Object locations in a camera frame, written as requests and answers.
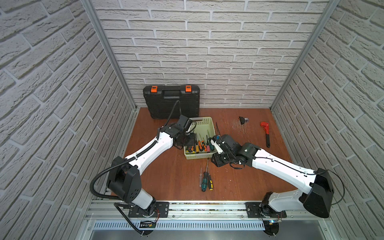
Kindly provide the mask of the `pink handled screwdriver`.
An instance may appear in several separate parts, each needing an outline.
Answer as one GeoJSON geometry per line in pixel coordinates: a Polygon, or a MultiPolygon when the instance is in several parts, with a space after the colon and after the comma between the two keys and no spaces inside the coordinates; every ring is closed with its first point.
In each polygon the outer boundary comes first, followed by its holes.
{"type": "Polygon", "coordinates": [[[211,149],[210,149],[210,145],[209,145],[209,142],[208,142],[208,136],[206,136],[206,150],[207,150],[207,152],[208,153],[210,153],[211,152],[211,149]]]}

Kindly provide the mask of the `yellow handled screwdriver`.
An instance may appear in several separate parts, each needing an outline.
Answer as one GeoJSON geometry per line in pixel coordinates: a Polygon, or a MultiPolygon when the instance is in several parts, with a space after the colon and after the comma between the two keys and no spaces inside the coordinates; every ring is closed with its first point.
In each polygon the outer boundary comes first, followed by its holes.
{"type": "Polygon", "coordinates": [[[200,152],[200,150],[199,150],[197,134],[195,134],[195,147],[196,147],[196,154],[198,154],[200,152]]]}

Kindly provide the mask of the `orange black curved screwdriver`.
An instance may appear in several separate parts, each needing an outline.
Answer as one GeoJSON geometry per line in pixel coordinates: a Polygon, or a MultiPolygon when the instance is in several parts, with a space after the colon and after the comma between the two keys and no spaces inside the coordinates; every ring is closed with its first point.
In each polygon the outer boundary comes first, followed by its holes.
{"type": "Polygon", "coordinates": [[[202,138],[202,140],[201,140],[201,144],[202,144],[202,147],[203,147],[204,152],[206,152],[206,151],[207,151],[207,146],[206,146],[206,143],[205,143],[205,141],[204,141],[203,138],[202,138]]]}

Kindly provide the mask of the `clear small screwdriver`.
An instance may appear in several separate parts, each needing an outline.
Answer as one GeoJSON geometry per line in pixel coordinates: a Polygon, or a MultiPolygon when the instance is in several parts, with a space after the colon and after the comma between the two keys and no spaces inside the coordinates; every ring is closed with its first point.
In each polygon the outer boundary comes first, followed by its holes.
{"type": "Polygon", "coordinates": [[[202,187],[202,182],[203,182],[203,173],[202,173],[202,168],[200,169],[200,174],[199,174],[199,187],[202,187]]]}

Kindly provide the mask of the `black yellow dotted screwdriver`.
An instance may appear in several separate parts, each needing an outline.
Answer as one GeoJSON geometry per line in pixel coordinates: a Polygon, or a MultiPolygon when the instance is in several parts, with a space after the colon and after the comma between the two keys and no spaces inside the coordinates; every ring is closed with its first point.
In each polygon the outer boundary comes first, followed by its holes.
{"type": "Polygon", "coordinates": [[[210,173],[208,173],[208,188],[209,188],[210,191],[212,191],[213,188],[214,188],[213,187],[212,177],[211,177],[210,173]]]}

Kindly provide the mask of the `green black large screwdriver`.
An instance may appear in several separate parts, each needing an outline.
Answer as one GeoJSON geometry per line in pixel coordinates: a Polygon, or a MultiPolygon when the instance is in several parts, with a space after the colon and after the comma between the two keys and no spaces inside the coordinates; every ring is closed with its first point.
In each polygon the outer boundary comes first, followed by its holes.
{"type": "Polygon", "coordinates": [[[209,176],[209,159],[207,159],[206,171],[203,175],[203,180],[201,184],[202,192],[205,192],[208,189],[208,176],[209,176]]]}

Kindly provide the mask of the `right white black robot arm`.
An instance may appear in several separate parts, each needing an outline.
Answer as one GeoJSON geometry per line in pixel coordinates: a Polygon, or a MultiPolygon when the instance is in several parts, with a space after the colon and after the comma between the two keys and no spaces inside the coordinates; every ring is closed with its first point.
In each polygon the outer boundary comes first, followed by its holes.
{"type": "Polygon", "coordinates": [[[284,211],[306,210],[316,217],[329,218],[334,196],[331,170],[312,170],[297,166],[251,143],[240,145],[229,135],[216,135],[210,142],[217,151],[212,158],[217,167],[229,164],[231,167],[239,165],[242,169],[249,166],[296,187],[295,191],[266,193],[259,205],[262,216],[271,217],[284,211]]]}

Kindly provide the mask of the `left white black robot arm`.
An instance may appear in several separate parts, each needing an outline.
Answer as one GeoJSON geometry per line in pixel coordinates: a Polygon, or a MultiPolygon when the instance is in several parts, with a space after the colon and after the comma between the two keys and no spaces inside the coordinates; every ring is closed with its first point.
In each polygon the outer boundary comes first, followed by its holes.
{"type": "Polygon", "coordinates": [[[141,209],[144,216],[150,217],[155,212],[156,199],[142,187],[141,175],[146,168],[162,153],[172,147],[182,149],[194,142],[190,127],[192,120],[180,115],[176,123],[169,123],[157,130],[157,135],[144,147],[125,158],[116,157],[111,166],[98,173],[90,182],[93,196],[103,199],[123,201],[141,209]],[[95,183],[108,175],[107,188],[114,195],[101,194],[95,189],[95,183]]]}

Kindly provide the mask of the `light green plastic bin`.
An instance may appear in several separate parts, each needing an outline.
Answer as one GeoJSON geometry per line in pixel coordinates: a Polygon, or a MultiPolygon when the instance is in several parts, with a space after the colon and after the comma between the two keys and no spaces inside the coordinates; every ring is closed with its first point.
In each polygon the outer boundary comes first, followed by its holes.
{"type": "MultiPolygon", "coordinates": [[[[191,118],[191,120],[193,121],[193,123],[190,127],[190,131],[193,134],[197,134],[198,141],[201,141],[203,138],[206,143],[206,136],[212,138],[213,136],[216,135],[215,127],[211,117],[191,118]]],[[[212,157],[212,155],[215,152],[216,151],[208,153],[203,151],[196,154],[196,151],[195,151],[195,153],[192,154],[192,153],[186,153],[186,147],[184,147],[184,155],[187,160],[198,160],[198,159],[207,159],[207,158],[209,159],[212,157]]]]}

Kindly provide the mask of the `small black metal part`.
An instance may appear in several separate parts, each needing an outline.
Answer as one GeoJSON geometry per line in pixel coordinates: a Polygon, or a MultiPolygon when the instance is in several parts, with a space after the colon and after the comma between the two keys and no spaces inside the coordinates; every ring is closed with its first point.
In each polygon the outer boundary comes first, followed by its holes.
{"type": "Polygon", "coordinates": [[[249,121],[249,119],[239,116],[239,121],[240,121],[241,125],[244,125],[245,123],[247,123],[249,121]]]}

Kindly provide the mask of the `black plastic tool case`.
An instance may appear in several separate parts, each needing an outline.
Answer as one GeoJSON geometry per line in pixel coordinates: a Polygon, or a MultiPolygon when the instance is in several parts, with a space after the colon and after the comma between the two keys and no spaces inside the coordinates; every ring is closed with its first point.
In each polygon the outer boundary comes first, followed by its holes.
{"type": "Polygon", "coordinates": [[[200,113],[200,92],[197,85],[151,85],[144,87],[143,96],[153,119],[195,118],[200,113]]]}

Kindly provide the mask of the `red pipe wrench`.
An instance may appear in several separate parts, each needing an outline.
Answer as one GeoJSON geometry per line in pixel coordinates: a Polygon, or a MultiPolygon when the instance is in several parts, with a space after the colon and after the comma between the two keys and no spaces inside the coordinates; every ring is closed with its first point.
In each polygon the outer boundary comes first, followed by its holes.
{"type": "Polygon", "coordinates": [[[263,127],[263,129],[266,132],[266,146],[267,146],[267,148],[269,148],[271,146],[269,123],[268,122],[261,122],[261,127],[263,127]]]}

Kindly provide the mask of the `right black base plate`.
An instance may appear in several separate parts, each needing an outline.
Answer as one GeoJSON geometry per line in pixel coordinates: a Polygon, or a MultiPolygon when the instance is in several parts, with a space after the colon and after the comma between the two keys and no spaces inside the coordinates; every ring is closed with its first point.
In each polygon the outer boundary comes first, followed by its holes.
{"type": "Polygon", "coordinates": [[[269,205],[262,202],[246,202],[245,206],[248,218],[281,219],[287,217],[286,211],[276,212],[269,205]]]}

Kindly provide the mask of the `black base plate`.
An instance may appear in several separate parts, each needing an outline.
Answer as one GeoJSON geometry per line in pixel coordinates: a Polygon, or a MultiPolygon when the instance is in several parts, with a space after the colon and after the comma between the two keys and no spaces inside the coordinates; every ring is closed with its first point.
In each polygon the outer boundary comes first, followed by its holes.
{"type": "Polygon", "coordinates": [[[152,202],[146,209],[134,206],[130,209],[129,218],[167,218],[169,213],[169,202],[152,202]]]}
{"type": "Polygon", "coordinates": [[[248,218],[281,219],[287,217],[286,211],[276,212],[269,205],[262,202],[246,202],[245,206],[248,218]]]}

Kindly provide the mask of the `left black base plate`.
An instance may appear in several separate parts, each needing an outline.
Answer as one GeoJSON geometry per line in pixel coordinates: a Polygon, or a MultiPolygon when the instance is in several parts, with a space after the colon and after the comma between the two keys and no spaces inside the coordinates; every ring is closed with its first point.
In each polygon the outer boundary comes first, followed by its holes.
{"type": "Polygon", "coordinates": [[[146,209],[134,206],[130,209],[129,218],[167,218],[169,213],[169,202],[152,202],[146,209]]]}

